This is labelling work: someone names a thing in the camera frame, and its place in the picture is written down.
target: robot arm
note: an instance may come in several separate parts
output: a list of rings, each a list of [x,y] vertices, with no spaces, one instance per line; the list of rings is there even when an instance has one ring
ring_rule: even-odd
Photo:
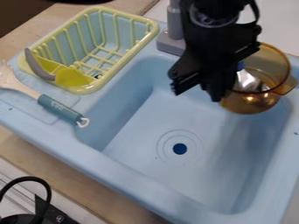
[[[237,24],[250,5],[255,20]],[[239,61],[259,51],[259,10],[254,0],[181,0],[186,48],[170,69],[176,95],[198,84],[219,102],[233,88]]]

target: screw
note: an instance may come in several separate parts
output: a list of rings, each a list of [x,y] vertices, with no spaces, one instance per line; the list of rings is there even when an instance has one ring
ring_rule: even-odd
[[[57,215],[57,216],[56,216],[56,221],[57,221],[58,223],[63,222],[64,219],[65,219],[65,217],[62,216],[62,215]]]

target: wooden countertop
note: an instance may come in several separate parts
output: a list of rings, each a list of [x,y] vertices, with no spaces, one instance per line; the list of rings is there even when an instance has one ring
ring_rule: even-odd
[[[142,15],[158,0],[115,0],[107,7]],[[90,5],[56,3],[0,39],[0,59],[9,60]],[[166,223],[165,220],[110,190],[0,126],[0,156],[25,172],[41,177],[53,189],[115,224]]]

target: spatula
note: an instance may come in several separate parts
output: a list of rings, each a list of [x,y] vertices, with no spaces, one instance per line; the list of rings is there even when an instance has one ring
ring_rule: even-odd
[[[46,94],[40,94],[29,87],[22,84],[16,77],[13,69],[5,60],[0,61],[0,88],[8,88],[17,90],[21,93],[29,95],[38,101],[38,104],[53,114],[67,120],[70,123],[77,124],[80,128],[85,128],[89,124],[89,119],[82,114],[68,108],[61,102],[55,101]]]

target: sink basin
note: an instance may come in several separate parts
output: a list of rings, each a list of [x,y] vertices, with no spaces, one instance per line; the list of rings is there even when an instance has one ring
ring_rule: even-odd
[[[173,61],[137,61],[87,111],[93,122],[78,139],[143,175],[223,214],[254,200],[285,130],[282,101],[260,115],[235,115],[195,87],[176,97]]]
[[[299,60],[290,59],[299,77]],[[167,71],[176,60],[154,40],[103,89],[80,96],[17,70],[25,85],[65,99],[91,123],[75,129],[6,92],[0,122],[171,222],[280,223],[299,172],[298,90],[267,112],[237,115],[200,87],[175,96]]]

